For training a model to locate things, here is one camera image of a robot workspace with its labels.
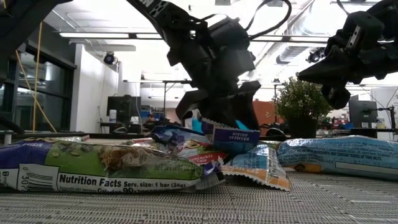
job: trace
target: barcode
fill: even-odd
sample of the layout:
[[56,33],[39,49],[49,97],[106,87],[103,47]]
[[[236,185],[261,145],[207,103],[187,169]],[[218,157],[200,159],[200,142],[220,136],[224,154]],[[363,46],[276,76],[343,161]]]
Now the barcode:
[[26,173],[29,177],[27,190],[31,191],[54,191],[52,183],[53,177],[46,175],[39,175],[33,173]]

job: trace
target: green plant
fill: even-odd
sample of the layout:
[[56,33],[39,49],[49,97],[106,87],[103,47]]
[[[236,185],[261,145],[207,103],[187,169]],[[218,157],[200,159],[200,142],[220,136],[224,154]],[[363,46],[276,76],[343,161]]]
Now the green plant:
[[320,85],[289,78],[285,87],[274,98],[275,112],[284,119],[309,118],[320,119],[331,110],[320,92]]

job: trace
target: yellow cable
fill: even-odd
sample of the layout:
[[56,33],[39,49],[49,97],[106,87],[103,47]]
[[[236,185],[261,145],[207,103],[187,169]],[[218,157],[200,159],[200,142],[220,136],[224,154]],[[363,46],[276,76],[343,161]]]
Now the yellow cable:
[[[37,99],[37,77],[39,76],[39,61],[40,61],[40,46],[42,45],[42,29],[43,29],[43,22],[40,23],[39,27],[39,40],[37,43],[37,60],[36,60],[36,74],[35,74],[35,98]],[[33,105],[33,133],[36,132],[36,103],[35,101]]]
[[54,126],[52,126],[51,122],[49,121],[48,117],[45,115],[42,107],[40,106],[40,103],[37,101],[36,96],[32,93],[32,89],[30,87],[29,81],[27,80],[27,75],[26,75],[24,66],[22,65],[21,58],[19,57],[18,51],[16,50],[15,53],[17,55],[18,64],[19,64],[19,66],[20,66],[20,68],[22,70],[22,73],[24,74],[25,82],[26,82],[26,85],[27,85],[27,87],[28,87],[28,89],[30,91],[30,94],[32,95],[33,99],[35,100],[35,103],[37,103],[37,105],[39,106],[39,110],[42,112],[43,117],[46,120],[46,122],[48,122],[48,124],[51,126],[53,132],[57,133],[57,130],[55,130]]

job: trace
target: gray textured mat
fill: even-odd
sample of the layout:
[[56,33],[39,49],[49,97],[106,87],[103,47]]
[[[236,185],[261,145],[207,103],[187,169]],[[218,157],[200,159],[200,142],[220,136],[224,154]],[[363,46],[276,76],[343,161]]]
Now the gray textured mat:
[[197,194],[0,193],[0,223],[398,223],[398,183],[288,172],[293,191],[245,178]]

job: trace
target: computer monitor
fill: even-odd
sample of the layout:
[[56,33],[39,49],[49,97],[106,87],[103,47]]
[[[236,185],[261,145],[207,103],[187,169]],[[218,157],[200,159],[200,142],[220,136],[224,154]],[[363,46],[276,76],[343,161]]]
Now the computer monitor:
[[141,108],[141,97],[130,95],[125,96],[109,96],[106,115],[109,116],[110,110],[116,110],[117,122],[130,122],[132,116],[139,116]]
[[350,100],[349,119],[354,128],[373,128],[377,123],[377,104],[374,101]]

